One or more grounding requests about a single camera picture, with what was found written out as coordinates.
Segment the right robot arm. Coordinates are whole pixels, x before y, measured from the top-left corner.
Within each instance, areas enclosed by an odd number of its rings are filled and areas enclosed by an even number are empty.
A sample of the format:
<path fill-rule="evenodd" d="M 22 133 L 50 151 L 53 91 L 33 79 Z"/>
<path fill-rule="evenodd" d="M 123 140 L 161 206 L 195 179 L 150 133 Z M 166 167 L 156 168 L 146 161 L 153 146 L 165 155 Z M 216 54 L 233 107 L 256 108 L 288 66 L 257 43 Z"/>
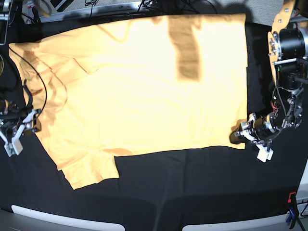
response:
<path fill-rule="evenodd" d="M 0 45 L 6 45 L 8 27 L 11 13 L 23 15 L 20 0 L 2 0 L 0 2 Z M 10 95 L 18 89 L 23 89 L 28 96 L 28 103 L 23 107 L 12 101 Z M 0 137 L 9 143 L 19 140 L 19 135 L 41 131 L 38 117 L 43 112 L 45 105 L 40 109 L 33 107 L 33 94 L 26 85 L 26 80 L 20 79 L 9 56 L 0 50 Z"/>

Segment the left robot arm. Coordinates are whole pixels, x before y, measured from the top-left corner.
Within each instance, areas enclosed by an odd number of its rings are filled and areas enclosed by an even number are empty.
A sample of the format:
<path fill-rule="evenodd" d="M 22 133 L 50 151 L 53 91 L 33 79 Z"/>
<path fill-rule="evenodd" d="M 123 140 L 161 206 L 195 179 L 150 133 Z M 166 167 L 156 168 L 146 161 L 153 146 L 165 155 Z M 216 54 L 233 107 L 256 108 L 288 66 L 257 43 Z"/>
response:
<path fill-rule="evenodd" d="M 285 0 L 268 33 L 272 112 L 262 116 L 251 113 L 231 133 L 231 143 L 267 145 L 283 129 L 301 124 L 303 85 L 308 82 L 308 28 L 301 25 L 298 16 L 307 18 L 308 2 Z"/>

